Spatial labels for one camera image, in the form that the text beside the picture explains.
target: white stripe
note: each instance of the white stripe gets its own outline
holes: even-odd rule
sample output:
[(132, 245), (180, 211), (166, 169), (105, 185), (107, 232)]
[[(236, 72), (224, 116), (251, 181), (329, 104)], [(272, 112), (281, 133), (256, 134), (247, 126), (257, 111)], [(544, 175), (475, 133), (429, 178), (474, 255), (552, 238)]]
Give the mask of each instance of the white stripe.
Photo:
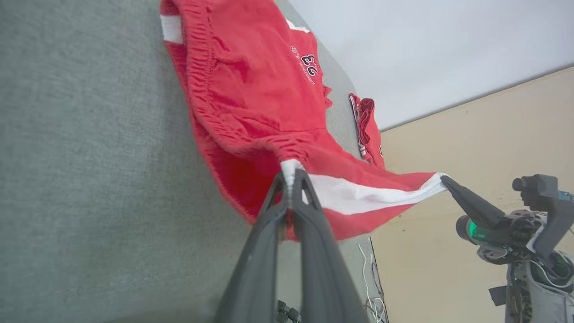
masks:
[(302, 32), (308, 33), (310, 30), (305, 28), (305, 27), (295, 27), (295, 25), (289, 21), (289, 19), (285, 19), (287, 20), (287, 24), (289, 25), (289, 28), (293, 29), (293, 30), (300, 30)]
[[(293, 186), (295, 169), (297, 168), (302, 168), (302, 165), (296, 159), (281, 162), (289, 195), (291, 195), (290, 186)], [(441, 176), (444, 175), (446, 174), (433, 174), (416, 191), (378, 189), (326, 175), (309, 174), (309, 178), (323, 208), (349, 216), (387, 207), (419, 203), (447, 189), (440, 180)]]
[(176, 44), (183, 44), (181, 32), (181, 16), (166, 16), (160, 14), (161, 29), (164, 31), (164, 40)]

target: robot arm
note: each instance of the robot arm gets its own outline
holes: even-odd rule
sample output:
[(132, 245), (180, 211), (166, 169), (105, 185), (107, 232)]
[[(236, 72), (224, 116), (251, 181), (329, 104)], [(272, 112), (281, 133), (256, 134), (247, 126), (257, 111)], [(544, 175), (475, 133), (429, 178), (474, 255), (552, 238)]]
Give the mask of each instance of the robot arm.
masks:
[(456, 223), (459, 236), (478, 245), (484, 261), (509, 266), (508, 285), (490, 289), (495, 305), (506, 304), (506, 322), (572, 323), (574, 262), (554, 250), (574, 223), (570, 193), (559, 191), (552, 176), (515, 179), (513, 189), (530, 210), (507, 215), (451, 178), (442, 180), (467, 213)]

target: white cable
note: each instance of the white cable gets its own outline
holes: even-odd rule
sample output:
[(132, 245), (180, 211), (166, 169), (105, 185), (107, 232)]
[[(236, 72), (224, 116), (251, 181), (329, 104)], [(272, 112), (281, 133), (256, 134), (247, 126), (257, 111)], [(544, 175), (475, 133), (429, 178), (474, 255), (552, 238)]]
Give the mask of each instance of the white cable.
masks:
[[(534, 262), (534, 261), (532, 261), (532, 260), (525, 260), (524, 262)], [(574, 305), (574, 297), (573, 297), (572, 295), (566, 293), (566, 292), (563, 291), (563, 290), (559, 290), (559, 289), (557, 289), (557, 288), (550, 287), (550, 286), (547, 286), (547, 285), (543, 285), (543, 284), (541, 284), (541, 283), (538, 283), (538, 282), (537, 282), (536, 280), (534, 280), (534, 278), (532, 277), (532, 272), (531, 272), (530, 270), (527, 270), (526, 273), (528, 274), (528, 279), (529, 279), (531, 282), (533, 282), (536, 286), (538, 286), (538, 287), (541, 288), (541, 289), (547, 289), (547, 290), (549, 290), (549, 291), (553, 291), (553, 292), (555, 292), (555, 293), (561, 294), (561, 295), (563, 295), (564, 297), (568, 298), (568, 300), (570, 301), (570, 303), (571, 303), (572, 305)]]
[[(381, 314), (381, 316), (377, 315), (377, 307), (373, 306), (373, 303), (371, 302), (371, 298), (369, 297), (369, 286), (367, 285), (367, 278), (364, 275), (364, 269), (365, 266), (367, 265), (367, 256), (364, 255), (363, 252), (363, 248), (361, 248), (360, 243), (357, 243), (357, 245), (359, 246), (359, 250), (361, 252), (361, 254), (363, 255), (363, 281), (364, 281), (364, 286), (367, 289), (367, 300), (369, 300), (369, 305), (371, 306), (372, 309), (374, 309), (374, 312), (372, 312), (373, 314), (373, 318), (375, 319), (375, 322), (382, 322), (383, 321), (383, 316)], [(383, 305), (383, 313), (385, 312), (385, 303), (383, 302), (383, 300), (380, 297), (376, 297), (374, 298), (374, 300), (379, 300), (381, 302), (381, 304)]]
[[(565, 262), (566, 264), (568, 264), (568, 262), (566, 261), (566, 258), (564, 257), (564, 255), (562, 255), (561, 252), (558, 252), (558, 254), (562, 257), (562, 259), (564, 259), (564, 262)], [(552, 282), (552, 280), (548, 277), (548, 274), (546, 273), (546, 271), (544, 270), (544, 268), (542, 267), (541, 264), (535, 262), (534, 260), (525, 260), (525, 262), (533, 263), (533, 264), (535, 264), (538, 268), (540, 268), (540, 270), (541, 270), (542, 273), (544, 274), (544, 277), (546, 278), (546, 280), (548, 280), (548, 282), (549, 282), (552, 286), (554, 286), (554, 287), (557, 287), (557, 288), (562, 289), (562, 288), (566, 288), (566, 287), (568, 287), (568, 286), (570, 286), (570, 285), (572, 284), (572, 279), (574, 279), (574, 276), (572, 276), (572, 278), (570, 278), (570, 281), (569, 281), (567, 284), (565, 284), (565, 285), (556, 285), (556, 284), (554, 284), (554, 283)]]

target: green light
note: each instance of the green light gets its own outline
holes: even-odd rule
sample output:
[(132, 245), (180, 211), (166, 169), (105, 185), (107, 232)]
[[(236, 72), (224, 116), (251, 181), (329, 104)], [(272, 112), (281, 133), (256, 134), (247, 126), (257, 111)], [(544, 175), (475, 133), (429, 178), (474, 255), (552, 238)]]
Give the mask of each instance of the green light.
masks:
[(468, 234), (470, 234), (471, 237), (474, 237), (474, 234), (476, 233), (476, 223), (470, 221), (470, 223), (468, 224)]

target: red garment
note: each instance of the red garment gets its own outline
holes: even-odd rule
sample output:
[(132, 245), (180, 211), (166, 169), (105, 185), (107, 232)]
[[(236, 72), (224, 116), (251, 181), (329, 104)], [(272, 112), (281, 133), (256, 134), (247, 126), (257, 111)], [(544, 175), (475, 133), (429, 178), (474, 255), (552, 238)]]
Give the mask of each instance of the red garment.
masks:
[(375, 101), (360, 99), (355, 94), (349, 94), (349, 102), (353, 109), (359, 138), (361, 157), (370, 164), (385, 170), (385, 160), (381, 151), (381, 132), (375, 122)]
[(306, 169), (337, 239), (444, 190), (438, 174), (386, 172), (335, 142), (315, 37), (272, 0), (163, 0), (161, 22), (199, 149), (250, 223), (279, 170), (289, 184)]

